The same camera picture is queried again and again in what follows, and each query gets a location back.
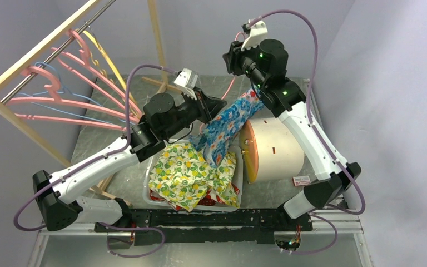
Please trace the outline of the blue floral skirt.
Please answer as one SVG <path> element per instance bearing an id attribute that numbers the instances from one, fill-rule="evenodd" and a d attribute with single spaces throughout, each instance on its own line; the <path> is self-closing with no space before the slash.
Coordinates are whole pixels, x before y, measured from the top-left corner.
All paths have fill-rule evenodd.
<path id="1" fill-rule="evenodd" d="M 264 107 L 257 90 L 251 88 L 188 139 L 209 165 L 218 167 L 246 121 Z"/>

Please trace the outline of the pink wire hanger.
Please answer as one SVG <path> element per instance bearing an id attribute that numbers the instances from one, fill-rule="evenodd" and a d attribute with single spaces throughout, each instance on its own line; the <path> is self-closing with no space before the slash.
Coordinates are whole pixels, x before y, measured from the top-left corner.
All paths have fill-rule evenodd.
<path id="1" fill-rule="evenodd" d="M 238 32 L 238 33 L 236 34 L 236 36 L 235 36 L 234 41 L 237 41 L 237 40 L 239 39 L 239 37 L 240 37 L 240 36 L 242 36 L 244 40 L 246 39 L 246 36 L 245 36 L 245 34 L 244 34 L 243 32 Z M 226 96 L 229 94 L 229 92 L 231 91 L 231 88 L 233 87 L 233 84 L 235 83 L 235 79 L 236 79 L 236 77 L 237 77 L 237 76 L 233 76 L 233 78 L 232 78 L 232 80 L 231 80 L 231 82 L 230 82 L 230 84 L 229 84 L 229 86 L 228 86 L 227 90 L 225 91 L 225 93 L 224 93 L 224 94 L 222 95 L 222 97 L 221 97 L 221 99 L 222 99 L 222 100 L 224 100 L 224 99 L 225 99 L 225 97 L 226 97 Z M 204 126 L 205 126 L 205 124 L 201 124 L 201 125 L 200 125 L 200 127 L 199 127 L 199 131 L 202 131 L 202 129 L 204 128 Z"/>

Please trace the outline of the yellow lemon print skirt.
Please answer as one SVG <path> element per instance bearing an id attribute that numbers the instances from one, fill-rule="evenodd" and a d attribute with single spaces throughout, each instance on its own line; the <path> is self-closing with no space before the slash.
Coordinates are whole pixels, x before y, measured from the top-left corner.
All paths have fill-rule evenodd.
<path id="1" fill-rule="evenodd" d="M 233 152 L 211 166 L 192 144 L 170 144 L 150 171 L 148 188 L 176 210 L 192 211 L 203 199 L 239 208 L 240 191 L 233 183 L 236 166 Z"/>

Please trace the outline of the white red flower skirt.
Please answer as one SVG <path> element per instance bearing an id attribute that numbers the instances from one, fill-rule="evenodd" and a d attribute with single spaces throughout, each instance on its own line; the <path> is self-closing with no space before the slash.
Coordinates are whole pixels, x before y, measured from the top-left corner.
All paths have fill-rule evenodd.
<path id="1" fill-rule="evenodd" d="M 169 204 L 164 198 L 162 198 L 158 193 L 153 192 L 152 190 L 149 190 L 149 199 L 152 201 L 155 201 L 157 203 L 164 203 L 168 204 L 170 207 L 174 208 L 176 211 L 180 211 L 183 209 L 183 207 Z M 224 202 L 220 199 L 216 193 L 211 192 L 210 190 L 207 191 L 206 196 L 204 196 L 198 203 L 196 207 L 204 208 L 204 207 L 218 207 L 223 205 Z"/>

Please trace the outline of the white plastic basket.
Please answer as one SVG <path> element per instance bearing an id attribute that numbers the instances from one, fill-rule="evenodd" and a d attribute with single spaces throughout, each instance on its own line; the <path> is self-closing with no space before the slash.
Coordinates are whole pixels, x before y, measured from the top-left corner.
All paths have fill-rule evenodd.
<path id="1" fill-rule="evenodd" d="M 176 144 L 176 143 L 189 143 L 189 142 L 186 140 L 181 140 L 181 141 L 177 141 L 173 144 Z M 157 206 L 172 208 L 168 204 L 157 203 L 157 202 L 149 199 L 149 192 L 148 192 L 149 191 L 149 188 L 148 188 L 149 174 L 150 174 L 150 171 L 154 168 L 154 165 L 155 165 L 156 161 L 158 160 L 161 152 L 157 153 L 155 156 L 152 156 L 148 161 L 148 170 L 147 170 L 147 174 L 146 174 L 146 177 L 144 180 L 144 186 L 143 186 L 143 198 L 144 198 L 145 202 L 150 204 L 150 205 L 157 205 Z M 228 152 L 233 152 L 236 155 L 237 166 L 236 166 L 235 172 L 234 172 L 233 183 L 238 187 L 238 189 L 240 191 L 239 197 L 240 197 L 240 203 L 241 203 L 242 185 L 243 185 L 243 160 L 242 160 L 242 156 L 241 156 L 241 150 L 238 146 L 232 145 L 232 146 L 230 146 Z M 204 211 L 232 212 L 232 211 L 235 211 L 237 209 L 238 208 L 234 208 L 234 207 L 227 206 L 227 205 L 223 204 L 223 205 L 218 206 L 218 207 L 204 207 L 204 208 L 195 207 L 192 211 L 204 210 Z"/>

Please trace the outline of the yellow wooden hanger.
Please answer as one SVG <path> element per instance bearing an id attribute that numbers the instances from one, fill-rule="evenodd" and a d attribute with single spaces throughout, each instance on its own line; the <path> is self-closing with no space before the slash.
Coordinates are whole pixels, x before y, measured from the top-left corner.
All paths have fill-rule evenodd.
<path id="1" fill-rule="evenodd" d="M 83 31 L 82 34 L 85 35 L 93 43 L 93 45 L 97 48 L 97 50 L 99 51 L 100 55 L 106 61 L 107 65 L 109 66 L 109 68 L 111 69 L 111 71 L 113 72 L 113 74 L 115 75 L 115 77 L 117 78 L 117 80 L 120 83 L 122 89 L 124 91 L 126 91 L 127 90 L 126 81 L 123 79 L 122 75 L 118 71 L 118 68 L 116 67 L 116 65 L 114 64 L 114 62 L 111 60 L 111 58 L 109 57 L 109 55 L 105 51 L 104 47 L 97 41 L 97 38 L 95 36 L 93 36 L 91 33 L 89 33 L 88 31 Z M 99 62 L 98 62 L 97 59 L 94 59 L 94 57 L 93 57 L 93 55 L 92 55 L 91 52 L 90 52 L 90 59 L 91 59 L 92 63 L 98 68 L 98 70 L 100 71 L 100 73 L 104 77 L 107 78 L 108 75 L 107 75 L 106 70 L 100 66 L 100 64 L 99 64 Z"/>

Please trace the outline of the blue wire hanger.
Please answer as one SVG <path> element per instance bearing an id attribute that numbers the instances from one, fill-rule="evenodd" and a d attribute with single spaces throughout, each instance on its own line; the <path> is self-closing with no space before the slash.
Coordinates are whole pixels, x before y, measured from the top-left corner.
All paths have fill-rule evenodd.
<path id="1" fill-rule="evenodd" d="M 61 84 L 61 80 L 59 77 L 53 75 L 52 73 L 46 71 L 44 68 L 39 67 L 38 65 L 31 65 L 24 69 L 23 74 L 37 74 L 45 76 L 51 82 L 50 85 L 45 85 L 45 91 L 41 93 L 34 93 L 32 95 L 27 95 L 25 93 L 19 93 L 18 97 L 14 97 L 9 100 L 8 104 L 18 104 L 18 103 L 33 103 L 40 106 L 45 106 L 47 103 L 52 103 L 55 105 L 66 105 L 73 106 L 79 108 L 85 108 L 87 110 L 98 111 L 101 113 L 105 113 L 114 117 L 118 117 L 122 122 L 126 119 L 126 115 L 124 113 L 120 113 L 115 110 L 111 110 L 109 108 L 103 107 L 97 101 L 76 94 L 77 97 L 82 97 L 88 102 L 81 102 L 76 100 L 68 100 L 62 98 L 61 95 L 64 93 L 69 93 L 69 90 Z"/>

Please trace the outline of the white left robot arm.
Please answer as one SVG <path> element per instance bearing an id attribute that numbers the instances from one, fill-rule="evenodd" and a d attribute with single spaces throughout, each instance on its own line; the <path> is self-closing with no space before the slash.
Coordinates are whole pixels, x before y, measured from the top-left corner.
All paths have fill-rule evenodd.
<path id="1" fill-rule="evenodd" d="M 210 122 L 227 104 L 195 88 L 196 98 L 183 96 L 175 104 L 168 93 L 157 93 L 143 107 L 140 122 L 105 149 L 65 170 L 49 174 L 41 170 L 32 177 L 46 229 L 58 231 L 73 223 L 104 223 L 117 231 L 131 226 L 132 216 L 120 198 L 90 199 L 82 194 L 104 178 L 137 165 L 163 150 L 166 142 L 196 120 Z"/>

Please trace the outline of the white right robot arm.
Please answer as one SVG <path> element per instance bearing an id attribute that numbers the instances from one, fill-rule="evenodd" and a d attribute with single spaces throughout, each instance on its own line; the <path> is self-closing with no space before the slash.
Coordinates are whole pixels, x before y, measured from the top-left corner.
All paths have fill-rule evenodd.
<path id="1" fill-rule="evenodd" d="M 322 209 L 354 185 L 362 169 L 338 153 L 307 109 L 305 94 L 287 78 L 289 54 L 282 42 L 265 39 L 253 48 L 244 48 L 245 44 L 233 41 L 223 54 L 227 72 L 249 78 L 262 103 L 296 138 L 317 178 L 280 206 L 283 212 L 278 215 L 278 224 L 292 230 L 301 215 Z"/>

